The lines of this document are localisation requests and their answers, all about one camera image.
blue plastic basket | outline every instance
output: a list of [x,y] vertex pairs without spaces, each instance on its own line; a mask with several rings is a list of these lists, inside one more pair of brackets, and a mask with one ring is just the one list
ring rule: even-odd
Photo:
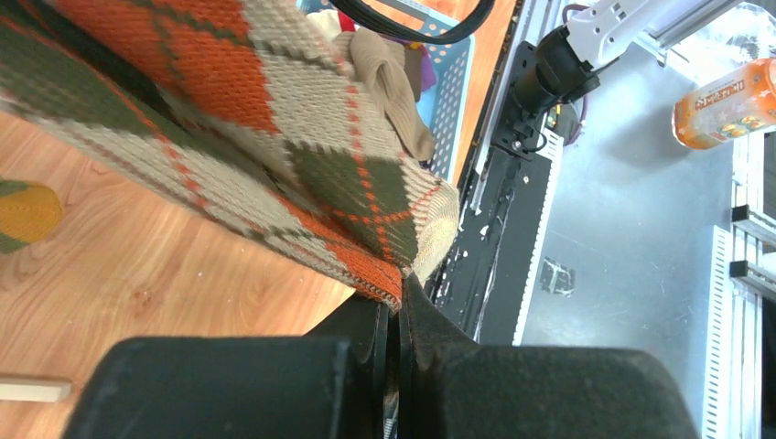
[[[419,30],[427,35],[438,35],[458,23],[413,1],[378,1],[423,20],[423,26]],[[297,0],[296,5],[305,14],[332,7],[329,0]],[[417,110],[436,139],[431,171],[453,183],[466,93],[469,89],[471,61],[474,57],[474,37],[467,37],[452,45],[427,44],[426,47],[433,61],[436,85],[421,95]]]

wood grain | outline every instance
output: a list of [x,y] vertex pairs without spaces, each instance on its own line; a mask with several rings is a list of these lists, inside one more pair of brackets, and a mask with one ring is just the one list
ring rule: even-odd
[[[476,1],[425,3],[460,19]],[[456,176],[513,5],[498,0],[476,34]],[[45,183],[65,208],[51,237],[0,255],[0,374],[73,383],[64,402],[0,402],[0,439],[59,437],[97,361],[121,339],[303,334],[352,294],[4,114],[0,176]]]

knit fabric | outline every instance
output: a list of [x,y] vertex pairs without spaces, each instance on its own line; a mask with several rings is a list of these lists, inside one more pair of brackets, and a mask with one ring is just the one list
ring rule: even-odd
[[2,109],[396,310],[458,194],[348,70],[290,0],[0,2]]
[[407,153],[416,160],[431,160],[434,137],[415,107],[412,86],[404,73],[404,46],[365,28],[342,32],[332,44],[352,63],[356,80],[385,113]]
[[0,253],[46,238],[61,218],[62,206],[50,188],[0,179]]

orange argyle pattern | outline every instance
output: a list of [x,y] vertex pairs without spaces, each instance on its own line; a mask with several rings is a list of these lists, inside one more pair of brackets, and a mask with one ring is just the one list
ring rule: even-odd
[[456,190],[292,1],[49,3],[0,5],[4,109],[393,309],[452,243]]

orange can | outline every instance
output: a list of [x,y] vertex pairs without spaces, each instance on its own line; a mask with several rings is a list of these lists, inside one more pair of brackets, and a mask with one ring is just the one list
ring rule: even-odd
[[776,59],[755,59],[687,93],[674,106],[674,136],[709,149],[776,124]]

